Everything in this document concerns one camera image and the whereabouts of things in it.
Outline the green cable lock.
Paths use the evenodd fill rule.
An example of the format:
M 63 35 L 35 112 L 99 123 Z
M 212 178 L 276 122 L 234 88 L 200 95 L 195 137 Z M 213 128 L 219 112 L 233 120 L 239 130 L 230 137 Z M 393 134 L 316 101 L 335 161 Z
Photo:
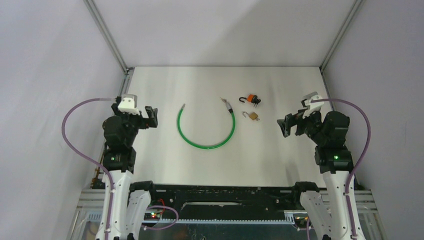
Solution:
M 230 116 L 231 116 L 231 119 L 232 119 L 231 130 L 230 130 L 228 136 L 224 140 L 222 140 L 219 143 L 216 143 L 214 145 L 199 144 L 199 143 L 196 143 L 194 141 L 191 141 L 190 139 L 188 139 L 185 136 L 185 134 L 183 133 L 182 127 L 181 127 L 181 118 L 182 118 L 182 114 L 184 112 L 185 106 L 186 106 L 186 104 L 184 103 L 178 111 L 178 114 L 177 114 L 177 117 L 176 117 L 176 127 L 177 127 L 177 131 L 178 131 L 180 137 L 187 144 L 189 144 L 190 146 L 195 147 L 197 149 L 201 149 L 201 150 L 213 150 L 213 149 L 221 148 L 222 146 L 226 145 L 232 139 L 232 137 L 233 137 L 233 135 L 235 134 L 235 131 L 236 131 L 237 120 L 236 120 L 236 116 L 235 116 L 233 107 L 228 100 L 225 103 L 225 107 L 226 107 L 227 111 L 230 113 Z

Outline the orange black padlock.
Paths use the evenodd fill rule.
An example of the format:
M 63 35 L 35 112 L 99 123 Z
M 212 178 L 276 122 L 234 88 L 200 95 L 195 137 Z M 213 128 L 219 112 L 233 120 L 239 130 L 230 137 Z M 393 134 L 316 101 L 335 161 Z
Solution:
M 255 94 L 250 94 L 248 97 L 240 97 L 238 100 L 241 103 L 249 102 L 249 103 L 252 103 L 253 104 L 253 101 L 255 99 L 259 99 L 259 97 L 257 95 L 255 95 Z

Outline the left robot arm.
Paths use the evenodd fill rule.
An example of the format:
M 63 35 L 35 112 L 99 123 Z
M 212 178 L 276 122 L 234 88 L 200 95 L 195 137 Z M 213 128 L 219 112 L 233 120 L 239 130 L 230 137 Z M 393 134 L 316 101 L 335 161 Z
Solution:
M 133 148 L 139 130 L 158 126 L 158 109 L 146 106 L 147 117 L 137 108 L 121 112 L 114 103 L 114 116 L 103 124 L 106 150 L 102 166 L 105 168 L 105 200 L 103 216 L 96 234 L 97 240 L 137 240 L 147 208 L 158 202 L 152 181 L 135 182 L 136 151 Z

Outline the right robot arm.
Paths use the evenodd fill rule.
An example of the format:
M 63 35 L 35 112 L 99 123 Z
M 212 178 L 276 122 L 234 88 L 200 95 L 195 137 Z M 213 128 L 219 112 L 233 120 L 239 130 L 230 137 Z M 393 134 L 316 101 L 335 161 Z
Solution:
M 324 180 L 329 207 L 322 195 L 310 182 L 308 187 L 291 194 L 291 204 L 305 209 L 308 227 L 313 226 L 320 240 L 363 240 L 355 200 L 352 154 L 345 145 L 350 118 L 338 111 L 322 117 L 320 111 L 305 116 L 305 110 L 288 114 L 276 122 L 285 138 L 296 127 L 295 135 L 306 135 L 315 143 L 314 159 Z

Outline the small brass padlock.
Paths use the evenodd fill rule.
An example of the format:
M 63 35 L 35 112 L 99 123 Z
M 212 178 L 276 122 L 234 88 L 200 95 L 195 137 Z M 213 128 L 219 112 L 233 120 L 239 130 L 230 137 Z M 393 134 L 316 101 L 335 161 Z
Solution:
M 243 111 L 243 112 L 242 112 L 242 115 L 243 115 L 245 118 L 250 118 L 250 119 L 251 119 L 251 120 L 253 120 L 253 121 L 255 121 L 255 119 L 256 119 L 256 118 L 259 118 L 259 115 L 258 115 L 258 114 L 256 114 L 255 112 L 248 113 L 248 112 L 246 112 L 246 111 Z

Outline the black-headed key bunch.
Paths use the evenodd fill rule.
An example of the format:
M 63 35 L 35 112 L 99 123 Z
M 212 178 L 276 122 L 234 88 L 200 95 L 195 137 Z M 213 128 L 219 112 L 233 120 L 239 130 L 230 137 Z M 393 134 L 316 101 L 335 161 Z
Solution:
M 254 108 L 256 108 L 258 105 L 259 105 L 259 103 L 261 102 L 262 100 L 261 99 L 259 99 L 259 98 L 257 98 L 257 99 L 255 99 L 252 103 L 253 103 L 253 107 Z

